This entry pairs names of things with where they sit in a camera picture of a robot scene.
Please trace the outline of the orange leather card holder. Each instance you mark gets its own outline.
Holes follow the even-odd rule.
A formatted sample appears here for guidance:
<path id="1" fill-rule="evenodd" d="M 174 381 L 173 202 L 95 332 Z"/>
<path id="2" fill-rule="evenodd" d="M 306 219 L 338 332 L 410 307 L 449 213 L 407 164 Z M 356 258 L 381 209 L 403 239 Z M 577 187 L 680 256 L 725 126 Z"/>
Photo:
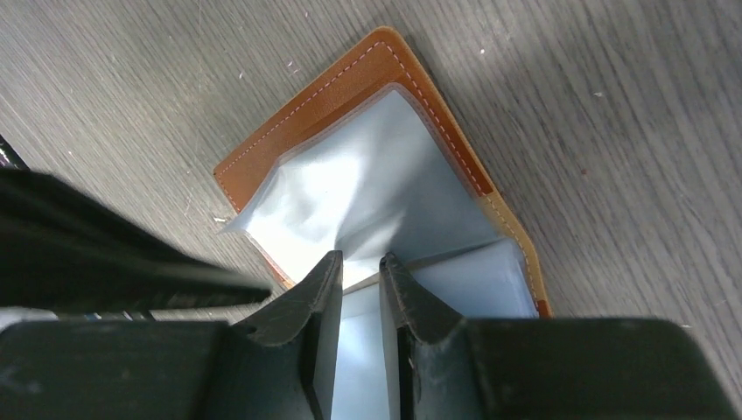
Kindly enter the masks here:
<path id="1" fill-rule="evenodd" d="M 403 36 L 382 26 L 216 165 L 244 233 L 287 288 L 343 255 L 335 419 L 386 419 L 379 263 L 472 318 L 547 318 L 538 256 Z"/>

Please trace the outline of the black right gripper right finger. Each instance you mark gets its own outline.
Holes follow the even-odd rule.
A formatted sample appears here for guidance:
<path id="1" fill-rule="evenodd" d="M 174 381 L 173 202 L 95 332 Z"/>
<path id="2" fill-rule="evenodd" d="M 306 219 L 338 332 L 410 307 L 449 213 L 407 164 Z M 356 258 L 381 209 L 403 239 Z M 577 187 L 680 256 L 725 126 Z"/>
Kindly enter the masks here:
<path id="1" fill-rule="evenodd" d="M 699 345 L 657 318 L 468 318 L 380 262 L 393 419 L 735 419 Z"/>

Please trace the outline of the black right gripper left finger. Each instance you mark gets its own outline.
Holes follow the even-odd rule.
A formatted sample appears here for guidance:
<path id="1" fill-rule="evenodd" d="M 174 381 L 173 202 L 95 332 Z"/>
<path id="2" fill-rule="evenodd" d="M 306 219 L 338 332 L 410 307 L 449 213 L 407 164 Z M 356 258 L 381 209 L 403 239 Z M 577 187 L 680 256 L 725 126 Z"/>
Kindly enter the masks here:
<path id="1" fill-rule="evenodd" d="M 243 321 L 27 321 L 1 335 L 4 419 L 327 419 L 342 254 Z"/>

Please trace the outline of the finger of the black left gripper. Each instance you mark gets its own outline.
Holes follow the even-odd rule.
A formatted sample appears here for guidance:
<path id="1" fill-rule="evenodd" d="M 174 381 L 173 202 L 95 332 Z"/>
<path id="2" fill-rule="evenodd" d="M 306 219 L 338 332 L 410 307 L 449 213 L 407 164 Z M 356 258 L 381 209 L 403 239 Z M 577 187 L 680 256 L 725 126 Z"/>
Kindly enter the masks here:
<path id="1" fill-rule="evenodd" d="M 186 255 L 50 174 L 1 171 L 1 305 L 146 312 L 260 303 L 271 287 Z"/>

